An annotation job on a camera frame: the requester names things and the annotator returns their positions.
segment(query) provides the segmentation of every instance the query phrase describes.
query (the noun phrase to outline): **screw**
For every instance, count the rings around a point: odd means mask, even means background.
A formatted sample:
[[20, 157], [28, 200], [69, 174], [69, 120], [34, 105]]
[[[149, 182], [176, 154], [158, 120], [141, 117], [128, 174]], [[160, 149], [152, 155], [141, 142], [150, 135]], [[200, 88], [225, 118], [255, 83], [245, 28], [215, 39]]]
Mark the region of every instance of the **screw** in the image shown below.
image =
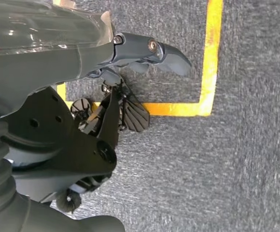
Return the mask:
[[155, 53], [157, 51], [157, 42], [155, 40], [149, 40], [149, 41], [149, 49], [151, 52]]
[[118, 45], [118, 44], [122, 44], [123, 43], [123, 38], [122, 38], [119, 35], [115, 36], [113, 38], [113, 43], [114, 44], [116, 44], [116, 45]]

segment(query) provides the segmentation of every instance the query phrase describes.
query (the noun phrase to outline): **transparent plastic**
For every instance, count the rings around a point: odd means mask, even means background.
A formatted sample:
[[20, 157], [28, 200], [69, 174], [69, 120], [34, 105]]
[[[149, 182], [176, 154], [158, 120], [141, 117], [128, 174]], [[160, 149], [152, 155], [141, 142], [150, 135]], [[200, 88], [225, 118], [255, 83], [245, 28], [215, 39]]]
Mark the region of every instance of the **transparent plastic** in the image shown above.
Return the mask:
[[92, 14], [45, 2], [0, 0], [0, 55], [96, 47], [111, 42], [111, 25]]

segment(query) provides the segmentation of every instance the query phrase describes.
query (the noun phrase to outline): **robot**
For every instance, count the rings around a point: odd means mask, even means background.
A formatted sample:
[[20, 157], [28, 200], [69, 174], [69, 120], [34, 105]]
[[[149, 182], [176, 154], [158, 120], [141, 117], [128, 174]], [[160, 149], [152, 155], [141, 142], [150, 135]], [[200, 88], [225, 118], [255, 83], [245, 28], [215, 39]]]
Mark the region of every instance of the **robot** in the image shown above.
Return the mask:
[[[48, 3], [0, 0], [0, 232], [124, 232], [111, 216], [72, 220], [115, 168], [122, 130], [141, 132], [149, 114], [115, 67], [155, 65], [186, 75], [191, 64], [154, 38], [109, 33], [99, 14]], [[51, 85], [103, 78], [104, 98], [70, 109]]]

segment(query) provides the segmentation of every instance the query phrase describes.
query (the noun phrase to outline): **yellow tape line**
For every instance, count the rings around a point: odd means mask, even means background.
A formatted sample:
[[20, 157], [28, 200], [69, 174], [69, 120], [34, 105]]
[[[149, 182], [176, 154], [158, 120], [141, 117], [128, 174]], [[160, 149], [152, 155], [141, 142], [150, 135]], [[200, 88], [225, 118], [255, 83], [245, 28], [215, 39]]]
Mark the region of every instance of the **yellow tape line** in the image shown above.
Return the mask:
[[[208, 0], [205, 28], [204, 54], [201, 91], [198, 103], [143, 103], [152, 116], [209, 116], [214, 101], [218, 68], [218, 50], [222, 26], [223, 0]], [[72, 102], [66, 101], [66, 85], [57, 86], [57, 93], [70, 108]]]

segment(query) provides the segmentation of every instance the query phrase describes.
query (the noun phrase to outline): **black wheel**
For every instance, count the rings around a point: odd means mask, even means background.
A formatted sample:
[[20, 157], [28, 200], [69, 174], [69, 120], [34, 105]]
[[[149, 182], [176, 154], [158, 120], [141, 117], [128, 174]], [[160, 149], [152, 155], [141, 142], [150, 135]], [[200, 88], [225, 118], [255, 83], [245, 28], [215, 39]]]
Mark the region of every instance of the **black wheel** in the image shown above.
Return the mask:
[[86, 98], [80, 98], [72, 104], [70, 111], [74, 117], [79, 117], [81, 121], [86, 121], [92, 113], [92, 103]]

